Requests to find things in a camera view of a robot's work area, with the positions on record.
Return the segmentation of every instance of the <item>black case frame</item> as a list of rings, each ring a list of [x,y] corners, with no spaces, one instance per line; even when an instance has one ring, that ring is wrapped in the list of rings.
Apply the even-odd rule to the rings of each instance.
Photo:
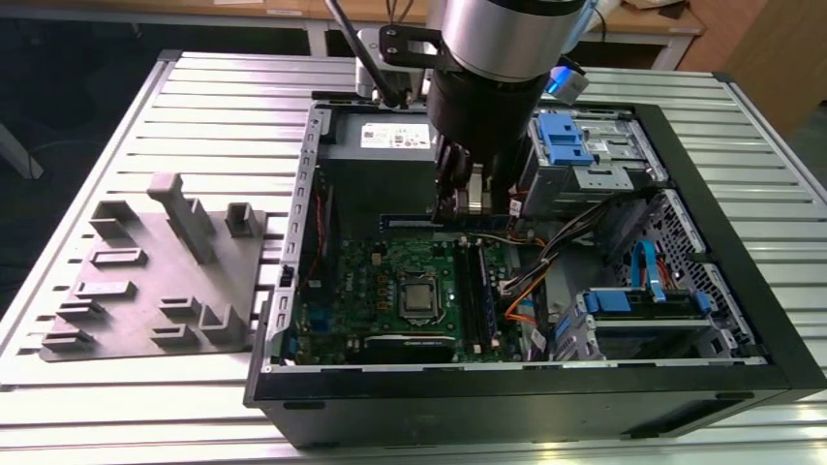
[[[635,114],[710,250],[706,260],[720,269],[768,364],[264,373],[265,312],[244,404],[264,411],[296,447],[674,437],[759,405],[788,403],[827,388],[660,108],[592,103],[575,108]],[[363,102],[328,101],[316,103],[309,120],[319,109],[332,110],[333,118],[340,112],[391,112]]]

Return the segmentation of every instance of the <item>ram slot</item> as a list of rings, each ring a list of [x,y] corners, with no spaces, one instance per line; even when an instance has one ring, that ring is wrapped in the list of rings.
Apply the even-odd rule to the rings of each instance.
[[[486,249],[480,246],[474,246],[476,248],[476,266],[479,270],[475,271],[475,274],[482,278],[482,287],[479,289],[480,299],[480,313],[482,313],[482,321],[484,322],[483,327],[483,336],[484,341],[488,344],[494,344],[496,341],[496,304],[494,299],[494,288],[491,286],[492,276],[488,275],[488,263],[486,261]]]
[[[463,317],[463,343],[471,353],[482,352],[479,331],[475,318],[475,293],[472,274],[468,269],[468,247],[458,242],[454,244],[454,280],[459,297],[460,315]]]

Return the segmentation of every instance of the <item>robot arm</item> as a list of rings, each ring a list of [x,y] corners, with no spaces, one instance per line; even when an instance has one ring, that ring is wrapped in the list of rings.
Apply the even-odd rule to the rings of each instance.
[[[578,88],[586,87],[586,79],[576,78],[579,68],[558,72],[555,81],[551,74],[586,2],[448,0],[442,31],[401,25],[381,28],[384,63],[434,70],[428,117],[439,132],[435,222],[484,216],[500,208],[515,183],[518,148],[543,92],[551,84],[571,103]],[[327,3],[336,16],[335,0]],[[412,46],[421,43],[435,47],[436,55]],[[364,61],[363,44],[351,47]],[[373,78],[385,105],[404,102],[405,89],[388,94],[384,78]]]

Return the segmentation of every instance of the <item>blue latch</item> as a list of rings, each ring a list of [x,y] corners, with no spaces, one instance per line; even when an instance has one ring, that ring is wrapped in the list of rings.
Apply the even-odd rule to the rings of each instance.
[[[631,312],[630,299],[623,291],[592,291],[598,296],[599,309],[603,312]]]
[[[548,147],[552,165],[590,166],[595,157],[583,147],[583,132],[571,119],[562,113],[542,113],[538,116],[540,137]]]
[[[594,293],[583,293],[583,301],[586,302],[586,311],[590,313],[595,313],[600,310],[600,305],[598,304],[598,298]]]
[[[558,326],[555,327],[555,339],[559,339],[563,336],[563,333],[568,329],[568,324],[568,315],[566,315],[566,318],[562,319],[562,321],[558,323]]]
[[[710,300],[710,296],[703,291],[698,291],[695,293],[695,302],[698,302],[698,308],[700,309],[702,315],[710,315],[712,311],[712,301]]]

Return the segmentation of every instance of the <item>green circuit board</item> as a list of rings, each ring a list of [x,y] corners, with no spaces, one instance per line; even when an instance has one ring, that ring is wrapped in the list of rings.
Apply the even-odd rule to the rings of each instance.
[[[458,341],[458,362],[511,360],[512,354],[504,344],[476,353],[463,343],[464,319],[454,247],[459,245],[452,241],[416,239],[343,241],[335,301],[327,305],[307,302],[303,307],[299,344],[304,357],[300,362],[344,363],[343,350],[352,348],[359,334],[450,336]],[[488,275],[496,281],[508,272],[506,247],[492,242],[483,251]],[[438,308],[432,318],[420,320],[403,317],[401,288],[416,283],[428,283],[435,289],[431,297]]]

